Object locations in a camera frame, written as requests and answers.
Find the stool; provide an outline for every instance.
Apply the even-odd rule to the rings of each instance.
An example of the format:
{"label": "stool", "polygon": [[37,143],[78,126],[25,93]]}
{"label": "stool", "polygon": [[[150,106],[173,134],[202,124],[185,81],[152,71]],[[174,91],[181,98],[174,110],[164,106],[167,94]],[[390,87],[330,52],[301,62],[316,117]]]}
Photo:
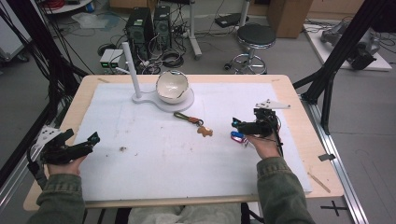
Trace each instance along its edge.
{"label": "stool", "polygon": [[233,69],[236,74],[267,74],[265,62],[257,55],[256,49],[271,48],[276,41],[276,34],[271,27],[259,24],[246,24],[238,29],[238,41],[248,48],[248,53],[239,54],[224,65],[225,70]]}

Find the white pole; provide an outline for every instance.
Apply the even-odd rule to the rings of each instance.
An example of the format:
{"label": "white pole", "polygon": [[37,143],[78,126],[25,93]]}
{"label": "white pole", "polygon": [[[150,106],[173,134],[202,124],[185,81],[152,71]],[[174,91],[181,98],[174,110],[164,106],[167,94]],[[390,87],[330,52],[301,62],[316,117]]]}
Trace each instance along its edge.
{"label": "white pole", "polygon": [[134,60],[132,59],[131,50],[129,49],[128,42],[122,43],[122,48],[125,54],[125,60],[128,64],[129,72],[132,77],[132,82],[134,83],[134,92],[136,93],[136,98],[142,97],[142,92],[140,91],[139,81],[137,80],[136,70],[134,69]]}

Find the desk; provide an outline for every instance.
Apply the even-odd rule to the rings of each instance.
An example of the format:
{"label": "desk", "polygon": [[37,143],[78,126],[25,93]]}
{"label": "desk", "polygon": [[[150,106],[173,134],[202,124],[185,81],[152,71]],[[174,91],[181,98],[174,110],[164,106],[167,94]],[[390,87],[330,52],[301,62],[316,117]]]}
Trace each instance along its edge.
{"label": "desk", "polygon": [[[190,83],[270,83],[276,92],[277,100],[288,102],[292,107],[284,110],[284,116],[290,128],[295,145],[299,149],[305,170],[310,174],[309,181],[313,191],[306,194],[307,198],[340,197],[344,194],[343,187],[329,161],[320,161],[319,155],[325,153],[317,134],[306,115],[291,82],[286,76],[257,76],[257,75],[190,75]],[[154,83],[158,76],[138,76],[140,83]],[[89,76],[85,77],[78,89],[76,97],[64,118],[61,129],[72,128],[75,133],[84,118],[84,114],[91,103],[94,91],[99,83],[131,83],[129,76]],[[72,145],[75,136],[66,144]],[[35,200],[40,193],[39,186],[34,183],[24,202],[26,210],[36,210]],[[257,195],[233,197],[183,198],[166,200],[132,200],[116,202],[87,203],[87,208],[124,207],[124,206],[161,206],[175,204],[198,203],[235,203],[258,201]]]}

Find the person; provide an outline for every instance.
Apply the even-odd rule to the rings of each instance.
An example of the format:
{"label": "person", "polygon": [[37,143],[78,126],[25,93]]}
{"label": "person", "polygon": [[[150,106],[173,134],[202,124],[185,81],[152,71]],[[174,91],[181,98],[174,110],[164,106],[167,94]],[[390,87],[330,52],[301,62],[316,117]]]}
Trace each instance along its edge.
{"label": "person", "polygon": [[[315,223],[307,211],[303,188],[297,176],[279,154],[274,135],[272,134],[265,139],[247,136],[247,139],[262,158],[257,164],[257,187],[265,223]],[[56,223],[82,223],[84,201],[82,199],[81,178],[78,176],[78,167],[83,160],[84,158],[80,158],[66,165],[48,165],[49,180],[37,199],[37,204],[40,205],[40,208],[29,219],[28,223],[54,223],[54,220],[58,220]],[[219,210],[214,210],[213,207],[202,206],[162,207],[159,209],[164,211],[166,215],[177,213],[176,216],[170,217],[175,220],[174,223],[183,223],[182,221],[186,221],[185,218],[187,216],[193,216],[193,213],[199,214],[196,217],[200,218],[200,223],[203,223],[202,218],[213,218],[212,215],[203,215],[204,211],[212,211],[212,214],[220,214],[222,217],[227,217],[231,214],[230,211],[235,211],[233,204],[221,206],[224,207],[220,208],[220,210],[228,211],[228,213],[219,212]],[[144,208],[132,209],[130,218],[135,218],[135,220],[140,220],[141,222],[131,221],[130,223],[149,223],[149,221],[152,221],[148,220],[146,214],[140,209]]]}

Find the computer tower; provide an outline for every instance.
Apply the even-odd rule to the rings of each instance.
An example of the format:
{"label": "computer tower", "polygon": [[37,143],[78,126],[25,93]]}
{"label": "computer tower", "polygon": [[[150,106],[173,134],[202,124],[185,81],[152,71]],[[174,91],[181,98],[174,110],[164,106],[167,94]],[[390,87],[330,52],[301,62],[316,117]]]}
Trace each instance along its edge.
{"label": "computer tower", "polygon": [[148,60],[154,50],[154,28],[148,7],[135,7],[125,25],[133,59]]}
{"label": "computer tower", "polygon": [[154,32],[157,36],[157,49],[171,49],[171,8],[169,6],[156,6],[154,11]]}

